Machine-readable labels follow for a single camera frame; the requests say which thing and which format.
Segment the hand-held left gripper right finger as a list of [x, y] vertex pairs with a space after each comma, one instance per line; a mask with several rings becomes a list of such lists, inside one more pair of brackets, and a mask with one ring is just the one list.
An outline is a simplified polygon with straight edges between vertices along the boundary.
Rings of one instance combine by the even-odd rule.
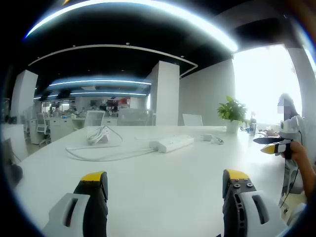
[[241, 171], [223, 171], [222, 197], [225, 237], [276, 237], [288, 227], [279, 206]]

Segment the person's right hand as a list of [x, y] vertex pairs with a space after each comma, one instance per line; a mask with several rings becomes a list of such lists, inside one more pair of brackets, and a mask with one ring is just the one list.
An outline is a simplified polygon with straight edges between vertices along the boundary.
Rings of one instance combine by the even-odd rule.
[[290, 143], [290, 150], [292, 153], [292, 159], [298, 163], [303, 164], [309, 161], [305, 148], [297, 141]]

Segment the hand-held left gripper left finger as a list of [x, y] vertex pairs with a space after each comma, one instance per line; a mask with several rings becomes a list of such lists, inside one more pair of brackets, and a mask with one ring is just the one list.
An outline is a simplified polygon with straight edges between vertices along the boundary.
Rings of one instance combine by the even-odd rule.
[[107, 201], [107, 173], [89, 173], [81, 178], [73, 193], [65, 194], [51, 208], [42, 232], [46, 237], [105, 237]]

